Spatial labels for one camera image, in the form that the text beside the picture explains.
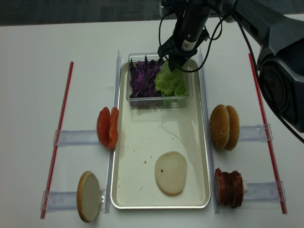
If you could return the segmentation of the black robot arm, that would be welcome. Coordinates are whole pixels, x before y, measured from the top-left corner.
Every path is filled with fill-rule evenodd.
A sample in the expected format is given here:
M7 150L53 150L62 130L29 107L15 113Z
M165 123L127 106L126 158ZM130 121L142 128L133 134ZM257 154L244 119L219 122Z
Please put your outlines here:
M160 44L158 55L176 69L207 40L204 29L211 12L237 22L259 44L256 67L259 87L279 119L304 130L304 23L254 0L163 0L160 14L175 14L173 35Z

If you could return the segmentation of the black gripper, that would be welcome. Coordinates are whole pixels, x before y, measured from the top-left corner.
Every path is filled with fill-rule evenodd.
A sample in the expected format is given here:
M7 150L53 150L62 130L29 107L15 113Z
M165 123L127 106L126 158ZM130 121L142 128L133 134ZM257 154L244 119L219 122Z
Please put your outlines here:
M211 12L205 0L177 0L173 9L177 17L173 34L158 48L158 63L164 63L168 56L170 70L182 68L207 39L203 29Z

